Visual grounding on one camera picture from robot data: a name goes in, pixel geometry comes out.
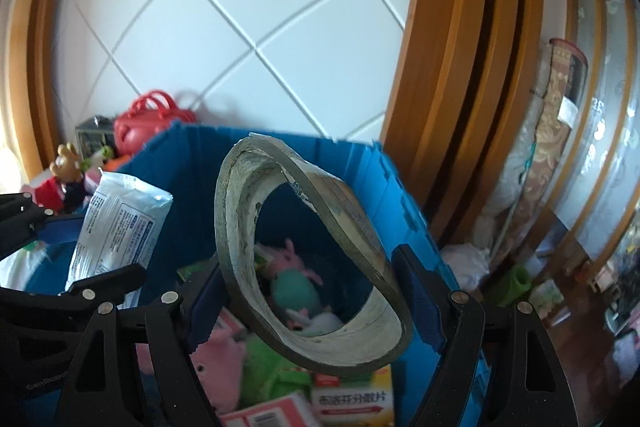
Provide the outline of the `red bear-shaped plastic case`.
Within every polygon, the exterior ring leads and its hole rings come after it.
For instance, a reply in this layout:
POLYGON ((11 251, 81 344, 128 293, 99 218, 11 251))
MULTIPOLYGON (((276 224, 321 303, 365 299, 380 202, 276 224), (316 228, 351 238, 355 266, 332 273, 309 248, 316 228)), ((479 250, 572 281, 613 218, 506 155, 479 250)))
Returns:
POLYGON ((175 121, 195 124, 191 109, 181 108, 163 90, 152 90, 138 96, 114 121, 114 137, 120 156, 136 155, 155 135, 169 129, 175 121))

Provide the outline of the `brown teddy bear plush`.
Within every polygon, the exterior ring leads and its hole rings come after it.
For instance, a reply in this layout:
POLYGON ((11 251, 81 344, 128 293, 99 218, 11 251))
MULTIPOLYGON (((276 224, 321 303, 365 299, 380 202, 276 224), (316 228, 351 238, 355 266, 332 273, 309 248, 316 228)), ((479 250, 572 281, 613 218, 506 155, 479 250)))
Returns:
POLYGON ((81 168, 81 157, 73 143, 61 144, 58 156, 51 162, 49 170, 56 181, 61 184, 80 183, 84 181, 81 168))

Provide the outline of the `green plush in crate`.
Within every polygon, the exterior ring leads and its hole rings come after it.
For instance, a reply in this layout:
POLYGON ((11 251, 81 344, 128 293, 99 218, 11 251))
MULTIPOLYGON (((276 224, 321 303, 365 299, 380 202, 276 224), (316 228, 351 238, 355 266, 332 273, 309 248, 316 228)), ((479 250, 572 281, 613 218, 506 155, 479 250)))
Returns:
POLYGON ((312 378, 298 366, 271 349, 257 335, 246 340, 246 358, 241 378, 240 404, 251 407, 300 392, 310 398, 312 378))

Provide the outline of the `teal dress pig plush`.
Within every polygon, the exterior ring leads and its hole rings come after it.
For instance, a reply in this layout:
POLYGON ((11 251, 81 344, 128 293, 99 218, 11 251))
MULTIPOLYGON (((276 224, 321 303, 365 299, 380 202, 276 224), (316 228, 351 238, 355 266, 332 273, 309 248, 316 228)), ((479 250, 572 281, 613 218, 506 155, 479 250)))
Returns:
POLYGON ((343 326, 331 308, 322 305, 322 278, 306 267, 296 254, 292 239, 285 239, 283 247, 258 243, 254 254, 257 274, 269 283, 268 303, 290 331, 303 337, 319 337, 343 326))

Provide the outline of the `grey tape roll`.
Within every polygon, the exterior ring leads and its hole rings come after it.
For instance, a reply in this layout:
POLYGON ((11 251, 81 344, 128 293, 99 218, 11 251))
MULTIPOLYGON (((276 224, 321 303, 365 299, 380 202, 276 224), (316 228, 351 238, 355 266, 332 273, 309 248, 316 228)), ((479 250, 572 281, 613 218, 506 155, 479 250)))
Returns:
POLYGON ((410 312, 383 245, 352 189, 283 141, 252 133, 222 161, 214 199, 217 254, 232 303, 265 343, 318 373, 372 372, 398 359, 412 336, 410 312), (260 290, 254 246, 292 239, 343 317, 319 337, 290 331, 260 290))

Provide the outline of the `red dress pig plush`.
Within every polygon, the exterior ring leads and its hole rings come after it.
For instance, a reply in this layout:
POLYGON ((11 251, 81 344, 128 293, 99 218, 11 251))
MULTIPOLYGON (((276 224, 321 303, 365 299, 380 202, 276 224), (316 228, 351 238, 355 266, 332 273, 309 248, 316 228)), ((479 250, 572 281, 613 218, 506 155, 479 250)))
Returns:
POLYGON ((23 184, 21 191, 29 194, 34 203, 44 209, 50 209, 54 213, 65 212, 63 184, 55 176, 45 179, 37 186, 23 184))

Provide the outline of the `red white medicine box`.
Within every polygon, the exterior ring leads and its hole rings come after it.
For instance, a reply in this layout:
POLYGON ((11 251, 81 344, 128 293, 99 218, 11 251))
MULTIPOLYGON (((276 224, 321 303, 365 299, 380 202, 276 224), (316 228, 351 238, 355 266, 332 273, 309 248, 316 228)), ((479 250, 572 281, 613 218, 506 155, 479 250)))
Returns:
POLYGON ((219 416, 224 427, 320 427, 309 401, 299 391, 219 416))

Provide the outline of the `white plastic bag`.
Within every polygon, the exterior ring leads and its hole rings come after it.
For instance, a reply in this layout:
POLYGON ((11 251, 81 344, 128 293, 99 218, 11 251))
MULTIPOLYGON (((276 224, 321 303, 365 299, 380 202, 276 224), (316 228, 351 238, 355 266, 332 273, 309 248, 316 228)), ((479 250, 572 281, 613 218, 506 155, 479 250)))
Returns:
POLYGON ((489 274, 489 248, 477 248, 470 243, 447 245, 440 254, 464 291, 476 291, 489 274))

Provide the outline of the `white wet wipes packet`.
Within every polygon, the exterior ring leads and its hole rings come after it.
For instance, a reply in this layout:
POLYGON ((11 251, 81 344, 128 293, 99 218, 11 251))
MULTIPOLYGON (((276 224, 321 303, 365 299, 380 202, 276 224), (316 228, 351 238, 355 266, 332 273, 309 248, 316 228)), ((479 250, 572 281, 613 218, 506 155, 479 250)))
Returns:
POLYGON ((65 288, 126 265, 146 268, 173 201, 169 192, 136 176, 103 173, 82 222, 65 288))

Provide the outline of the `yellow green ibuprofen box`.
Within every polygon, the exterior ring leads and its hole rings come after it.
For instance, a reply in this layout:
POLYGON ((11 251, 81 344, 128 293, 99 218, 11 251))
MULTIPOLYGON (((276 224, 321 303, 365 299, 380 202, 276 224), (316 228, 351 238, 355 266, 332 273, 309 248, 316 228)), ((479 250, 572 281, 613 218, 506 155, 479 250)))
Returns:
POLYGON ((311 405, 323 426, 395 425, 392 367, 350 377, 312 375, 311 405))

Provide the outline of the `dark green gift box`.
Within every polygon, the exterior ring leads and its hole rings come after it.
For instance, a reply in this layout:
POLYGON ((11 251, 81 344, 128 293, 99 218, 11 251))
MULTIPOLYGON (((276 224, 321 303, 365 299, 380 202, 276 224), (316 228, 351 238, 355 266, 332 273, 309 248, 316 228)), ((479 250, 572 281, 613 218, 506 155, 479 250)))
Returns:
POLYGON ((116 152, 114 119, 100 115, 88 118, 75 127, 75 139, 78 152, 84 159, 104 146, 109 146, 116 152))

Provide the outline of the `orange dress pig plush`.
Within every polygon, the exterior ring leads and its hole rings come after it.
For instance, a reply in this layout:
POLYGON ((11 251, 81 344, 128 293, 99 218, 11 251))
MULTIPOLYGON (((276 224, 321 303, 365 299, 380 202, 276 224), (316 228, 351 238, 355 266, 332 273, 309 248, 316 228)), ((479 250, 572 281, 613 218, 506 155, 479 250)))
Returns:
POLYGON ((112 159, 92 158, 88 169, 84 172, 84 187, 89 195, 92 195, 101 181, 104 172, 115 172, 132 158, 131 155, 120 156, 112 159))

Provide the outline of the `green white frog plush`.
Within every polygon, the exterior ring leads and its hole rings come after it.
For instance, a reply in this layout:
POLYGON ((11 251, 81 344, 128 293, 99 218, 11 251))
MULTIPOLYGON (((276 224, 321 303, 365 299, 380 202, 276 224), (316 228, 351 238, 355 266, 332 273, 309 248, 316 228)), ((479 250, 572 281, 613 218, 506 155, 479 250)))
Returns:
POLYGON ((90 157, 81 161, 80 170, 82 172, 87 172, 92 168, 102 168, 107 161, 112 160, 114 156, 114 150, 109 145, 104 145, 100 147, 96 153, 93 153, 90 157))

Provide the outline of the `rolled patterned carpet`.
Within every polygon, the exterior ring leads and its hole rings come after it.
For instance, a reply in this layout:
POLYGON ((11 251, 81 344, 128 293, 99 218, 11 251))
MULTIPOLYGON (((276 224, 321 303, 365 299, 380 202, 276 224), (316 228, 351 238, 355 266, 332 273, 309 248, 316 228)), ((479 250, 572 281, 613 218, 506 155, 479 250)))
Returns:
POLYGON ((576 126, 587 72, 587 57, 576 44, 553 38, 542 48, 525 119, 469 234, 471 244, 488 257, 518 245, 541 213, 576 126))

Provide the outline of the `blue plastic storage crate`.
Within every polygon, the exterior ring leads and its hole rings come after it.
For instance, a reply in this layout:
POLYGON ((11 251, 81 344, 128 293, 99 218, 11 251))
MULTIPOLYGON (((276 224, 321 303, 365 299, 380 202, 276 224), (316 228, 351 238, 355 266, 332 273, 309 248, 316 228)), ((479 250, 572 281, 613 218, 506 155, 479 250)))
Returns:
POLYGON ((83 215, 53 217, 18 199, 32 236, 76 239, 73 282, 58 295, 1 294, 1 399, 57 391, 57 426, 149 426, 137 349, 147 345, 165 421, 217 426, 191 355, 223 307, 274 351, 321 375, 383 366, 404 426, 473 426, 485 395, 485 314, 460 291, 395 179, 362 144, 174 124, 119 172, 83 215), (254 246, 291 233, 322 276, 336 331, 290 331, 262 295, 254 246))

